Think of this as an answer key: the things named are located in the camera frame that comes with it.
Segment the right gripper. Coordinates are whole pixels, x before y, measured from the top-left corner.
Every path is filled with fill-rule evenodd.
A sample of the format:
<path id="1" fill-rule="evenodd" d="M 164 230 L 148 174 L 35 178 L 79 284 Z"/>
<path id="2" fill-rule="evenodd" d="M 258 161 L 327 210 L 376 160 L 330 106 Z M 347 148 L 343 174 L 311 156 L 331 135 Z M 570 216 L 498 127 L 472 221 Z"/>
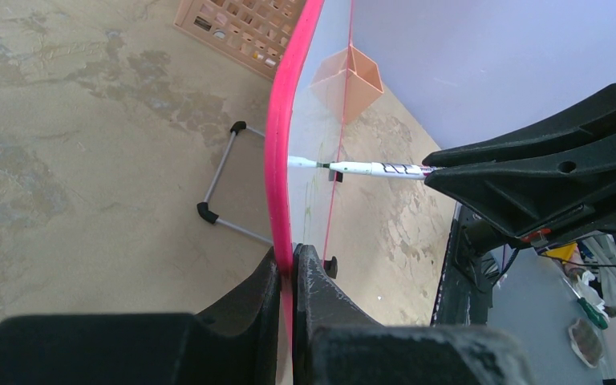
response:
<path id="1" fill-rule="evenodd" d="M 423 164 L 445 169 L 425 183 L 525 247 L 616 238 L 615 132 L 612 83 L 527 127 L 431 153 Z"/>

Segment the pink framed whiteboard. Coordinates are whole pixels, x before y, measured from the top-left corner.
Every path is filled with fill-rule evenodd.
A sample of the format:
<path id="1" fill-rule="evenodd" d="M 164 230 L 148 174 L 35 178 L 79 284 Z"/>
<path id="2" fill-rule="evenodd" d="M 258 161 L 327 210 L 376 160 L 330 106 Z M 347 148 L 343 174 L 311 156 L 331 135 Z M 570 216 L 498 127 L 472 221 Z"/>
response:
<path id="1" fill-rule="evenodd" d="M 323 256 L 335 182 L 324 168 L 299 168 L 289 156 L 330 163 L 339 157 L 351 44 L 351 1 L 307 1 L 271 87 L 264 177 L 274 255 L 282 274 L 282 308 L 294 337 L 294 250 Z"/>

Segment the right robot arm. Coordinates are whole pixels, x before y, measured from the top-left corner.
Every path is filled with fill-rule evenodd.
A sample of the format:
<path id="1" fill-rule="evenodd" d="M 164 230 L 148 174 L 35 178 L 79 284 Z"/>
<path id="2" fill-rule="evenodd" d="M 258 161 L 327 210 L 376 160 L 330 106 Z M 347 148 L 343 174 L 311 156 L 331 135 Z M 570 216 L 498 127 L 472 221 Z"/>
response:
<path id="1" fill-rule="evenodd" d="M 473 211 L 478 253 L 616 237 L 616 83 L 514 132 L 433 152 L 426 185 Z"/>

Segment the green capped white marker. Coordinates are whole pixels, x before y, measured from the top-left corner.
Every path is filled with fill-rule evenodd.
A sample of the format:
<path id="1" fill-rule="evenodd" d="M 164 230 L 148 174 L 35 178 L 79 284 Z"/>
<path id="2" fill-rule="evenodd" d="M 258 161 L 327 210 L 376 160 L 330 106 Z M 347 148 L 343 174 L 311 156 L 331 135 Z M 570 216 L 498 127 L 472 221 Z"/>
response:
<path id="1" fill-rule="evenodd" d="M 340 161 L 321 163 L 300 156 L 289 156 L 287 165 L 293 168 L 324 168 L 342 174 L 376 176 L 405 180 L 425 180 L 440 168 L 415 164 L 396 164 L 387 162 Z"/>

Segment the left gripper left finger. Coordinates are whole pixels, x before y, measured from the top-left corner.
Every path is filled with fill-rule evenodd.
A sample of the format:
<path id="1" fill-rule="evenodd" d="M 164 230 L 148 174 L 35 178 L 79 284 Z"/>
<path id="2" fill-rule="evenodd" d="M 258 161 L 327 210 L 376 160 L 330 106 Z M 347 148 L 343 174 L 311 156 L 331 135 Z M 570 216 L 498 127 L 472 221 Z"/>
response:
<path id="1" fill-rule="evenodd" d="M 36 314 L 0 322 L 0 384 L 272 384 L 274 254 L 197 314 Z"/>

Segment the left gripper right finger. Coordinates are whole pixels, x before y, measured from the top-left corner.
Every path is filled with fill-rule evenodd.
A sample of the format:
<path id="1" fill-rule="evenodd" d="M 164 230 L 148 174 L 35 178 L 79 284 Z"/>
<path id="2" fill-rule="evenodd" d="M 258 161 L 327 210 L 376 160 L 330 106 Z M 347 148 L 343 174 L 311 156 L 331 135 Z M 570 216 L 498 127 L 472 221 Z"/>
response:
<path id="1" fill-rule="evenodd" d="M 485 326 L 384 326 L 328 276 L 312 245 L 294 251 L 296 384 L 532 384 L 523 349 Z"/>

